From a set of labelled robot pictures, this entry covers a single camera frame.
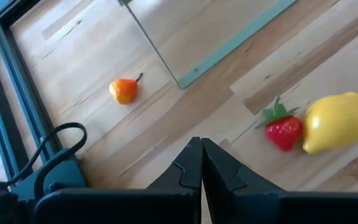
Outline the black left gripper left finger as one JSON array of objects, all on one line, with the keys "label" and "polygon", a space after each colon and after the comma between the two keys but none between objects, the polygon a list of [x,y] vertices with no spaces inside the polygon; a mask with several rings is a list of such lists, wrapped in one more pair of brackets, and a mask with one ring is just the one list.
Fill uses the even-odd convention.
[{"label": "black left gripper left finger", "polygon": [[203,145],[193,137],[145,189],[63,189],[35,207],[36,224],[200,224]]}]

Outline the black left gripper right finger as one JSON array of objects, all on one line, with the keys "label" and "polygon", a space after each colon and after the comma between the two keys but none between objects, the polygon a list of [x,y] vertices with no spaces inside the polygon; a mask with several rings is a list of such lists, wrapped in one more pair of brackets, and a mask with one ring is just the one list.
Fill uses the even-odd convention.
[{"label": "black left gripper right finger", "polygon": [[212,140],[202,144],[213,224],[358,224],[358,193],[287,191]]}]

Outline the red strawberry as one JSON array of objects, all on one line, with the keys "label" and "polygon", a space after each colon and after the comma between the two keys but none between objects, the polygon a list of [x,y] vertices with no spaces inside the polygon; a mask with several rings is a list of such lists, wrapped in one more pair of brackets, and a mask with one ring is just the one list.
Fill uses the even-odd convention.
[{"label": "red strawberry", "polygon": [[264,120],[255,128],[264,129],[264,134],[279,150],[288,152],[293,149],[297,139],[303,133],[303,123],[296,116],[299,107],[286,109],[276,96],[271,107],[263,109]]}]

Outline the small orange pear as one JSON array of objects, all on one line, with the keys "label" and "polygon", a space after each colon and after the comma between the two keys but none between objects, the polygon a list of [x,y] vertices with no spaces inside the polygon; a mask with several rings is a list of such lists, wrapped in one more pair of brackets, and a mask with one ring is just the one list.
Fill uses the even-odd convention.
[{"label": "small orange pear", "polygon": [[119,78],[109,84],[109,92],[120,105],[127,105],[133,101],[137,94],[138,82],[143,77],[140,73],[136,79]]}]

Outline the yellow mango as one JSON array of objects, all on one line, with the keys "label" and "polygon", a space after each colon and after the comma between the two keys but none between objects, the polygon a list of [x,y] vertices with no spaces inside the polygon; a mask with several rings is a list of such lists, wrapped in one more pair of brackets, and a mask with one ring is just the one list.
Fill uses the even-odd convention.
[{"label": "yellow mango", "polygon": [[304,117],[303,150],[309,154],[358,141],[358,94],[345,92],[316,100]]}]

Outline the green perforated metal shelf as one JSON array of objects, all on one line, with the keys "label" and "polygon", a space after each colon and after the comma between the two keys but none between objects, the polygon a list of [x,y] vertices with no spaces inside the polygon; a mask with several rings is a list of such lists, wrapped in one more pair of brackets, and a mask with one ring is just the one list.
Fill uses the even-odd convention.
[{"label": "green perforated metal shelf", "polygon": [[118,0],[184,89],[296,0]]}]

